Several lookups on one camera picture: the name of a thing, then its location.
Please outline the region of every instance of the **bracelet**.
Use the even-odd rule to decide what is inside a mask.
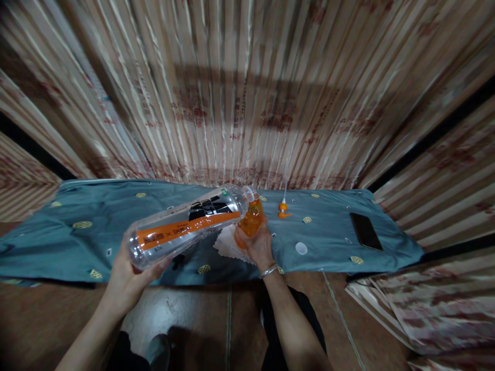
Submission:
[[[259,275],[259,279],[265,278],[267,275],[269,275],[270,273],[276,271],[277,269],[278,269],[278,265],[277,265],[277,263],[275,263],[270,268],[268,268],[266,271],[264,271],[263,273],[261,273]]]

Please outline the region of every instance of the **clear plastic bottle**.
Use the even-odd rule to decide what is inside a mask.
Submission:
[[[224,184],[193,202],[132,223],[125,234],[133,265],[143,271],[240,221],[255,195],[256,192],[246,185]]]
[[[256,233],[259,226],[263,224],[264,215],[263,204],[259,200],[259,196],[256,193],[255,200],[249,203],[246,216],[239,221],[239,227],[247,236],[251,237]],[[246,249],[244,243],[237,238],[236,234],[234,235],[234,239],[236,240],[237,246],[242,249]]]

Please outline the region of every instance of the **orange bottle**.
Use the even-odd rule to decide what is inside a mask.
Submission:
[[[263,224],[263,217],[265,215],[263,213],[263,204],[259,200],[259,195],[256,194],[255,197],[256,199],[249,203],[246,216],[238,223],[242,231],[249,237],[254,235],[259,226]],[[244,243],[238,239],[236,235],[234,235],[234,238],[237,242],[237,246],[242,249],[246,249]]]

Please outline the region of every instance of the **lid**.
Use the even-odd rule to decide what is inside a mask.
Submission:
[[[295,245],[295,250],[301,255],[304,255],[308,252],[308,247],[302,242],[297,242]]]
[[[253,202],[256,199],[256,191],[249,187],[248,185],[245,185],[242,187],[242,195],[247,199],[248,202]]]

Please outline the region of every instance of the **mattress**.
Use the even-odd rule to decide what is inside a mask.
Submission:
[[[0,276],[107,282],[122,235],[134,221],[190,202],[211,188],[157,180],[68,180],[53,201],[0,238]],[[258,190],[283,272],[394,272],[423,251],[387,216],[368,190],[288,190],[286,219],[277,217],[283,191]],[[363,247],[350,213],[370,218],[383,251]],[[210,235],[154,282],[204,285],[256,279],[255,266],[220,256]],[[297,242],[307,246],[301,255]]]

